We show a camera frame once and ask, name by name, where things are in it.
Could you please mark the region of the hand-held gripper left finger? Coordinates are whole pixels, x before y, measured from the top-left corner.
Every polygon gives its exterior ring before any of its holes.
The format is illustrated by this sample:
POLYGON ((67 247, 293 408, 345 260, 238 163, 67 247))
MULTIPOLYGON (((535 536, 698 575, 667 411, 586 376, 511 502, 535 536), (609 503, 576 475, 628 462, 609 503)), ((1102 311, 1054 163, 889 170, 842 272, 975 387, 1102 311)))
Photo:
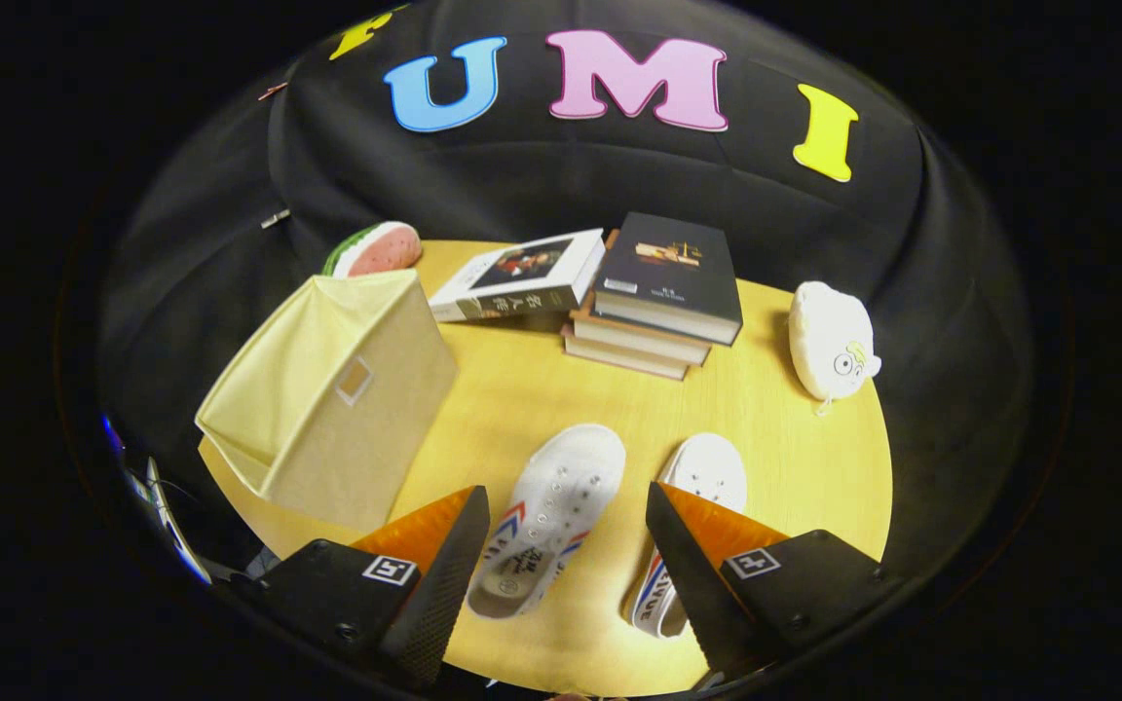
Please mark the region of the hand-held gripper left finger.
POLYGON ((435 683, 490 524, 470 485, 343 544, 313 538, 224 599, 286 642, 375 682, 435 683))

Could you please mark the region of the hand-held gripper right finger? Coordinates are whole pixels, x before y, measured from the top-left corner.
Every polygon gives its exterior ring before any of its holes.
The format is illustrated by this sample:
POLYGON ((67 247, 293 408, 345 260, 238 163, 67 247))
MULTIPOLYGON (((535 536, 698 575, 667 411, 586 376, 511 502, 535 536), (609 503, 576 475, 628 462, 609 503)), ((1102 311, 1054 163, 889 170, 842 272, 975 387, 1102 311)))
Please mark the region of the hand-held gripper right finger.
POLYGON ((674 485, 650 485, 646 523, 709 670, 730 682, 842 646, 912 582, 829 531, 785 535, 674 485))

